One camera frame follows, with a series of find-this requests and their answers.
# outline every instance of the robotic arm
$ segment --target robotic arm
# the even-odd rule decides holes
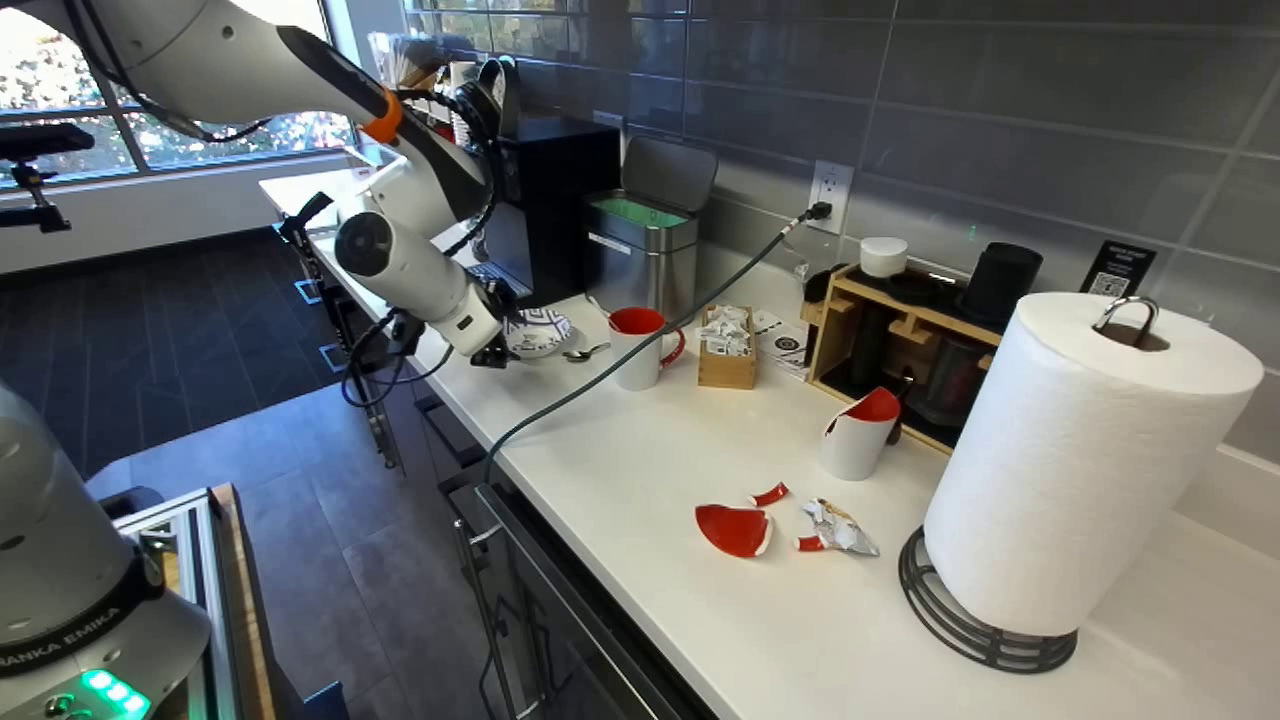
[[[299,28],[274,28],[232,0],[0,0],[66,35],[174,128],[257,124],[274,111],[345,111],[404,159],[341,226],[341,264],[458,354],[499,350],[499,308],[438,245],[483,219],[487,169]],[[164,596],[139,554],[83,498],[36,414],[0,387],[0,717],[60,717],[60,697],[101,692],[150,717],[206,651],[202,612]]]
[[[487,172],[440,144],[430,124],[368,74],[305,28],[276,28],[232,0],[0,0],[73,35],[87,65],[127,89],[164,124],[257,128],[276,111],[341,111],[404,159],[361,194],[345,219],[341,264],[392,308],[433,324],[458,354],[499,345],[499,306],[438,245],[471,233]]]

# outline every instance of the gray tile backsplash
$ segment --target gray tile backsplash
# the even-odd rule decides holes
[[[1276,65],[1262,35],[903,26],[884,99],[1233,144]]]
[[[1216,154],[1074,138],[1049,128],[877,111],[868,172],[993,206],[1177,238],[1220,172]]]
[[[1225,258],[1280,264],[1280,159],[1242,159],[1220,184],[1191,245]]]
[[[857,169],[841,241],[908,238],[967,274],[989,241],[1079,288],[1100,241],[1159,254],[1148,292],[1272,367],[1233,443],[1280,460],[1276,0],[449,0],[524,60],[524,106],[619,111],[723,158],[714,245],[760,247],[817,159]]]
[[[1280,28],[1272,0],[901,0],[903,21]]]

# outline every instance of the small box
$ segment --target small box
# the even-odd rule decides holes
[[[743,356],[718,356],[710,350],[710,341],[700,341],[695,386],[710,386],[710,387],[755,387],[755,381],[760,381],[760,341],[755,341],[755,332],[747,338],[747,354]]]

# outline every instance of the black coffee maker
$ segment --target black coffee maker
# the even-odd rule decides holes
[[[483,229],[483,264],[519,306],[551,306],[589,288],[589,200],[619,190],[619,134],[528,118],[504,140],[499,206]]]
[[[993,332],[1006,332],[1017,300],[1034,292],[1035,274],[1039,254],[1022,245],[989,245],[959,296],[959,316]]]

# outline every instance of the paper towel holder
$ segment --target paper towel holder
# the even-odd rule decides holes
[[[1115,324],[1112,316],[1130,306],[1143,306],[1148,319],[1141,330]],[[1100,332],[1106,341],[1141,350],[1141,354],[1170,354],[1170,341],[1151,332],[1159,316],[1159,306],[1151,296],[1115,296],[1112,308],[1106,308],[1100,319],[1091,319],[1091,332]]]
[[[895,579],[917,612],[917,621],[951,651],[1011,678],[1057,673],[1077,656],[1077,631],[1068,636],[1026,636],[978,621],[939,579],[926,528],[917,528],[895,555]]]

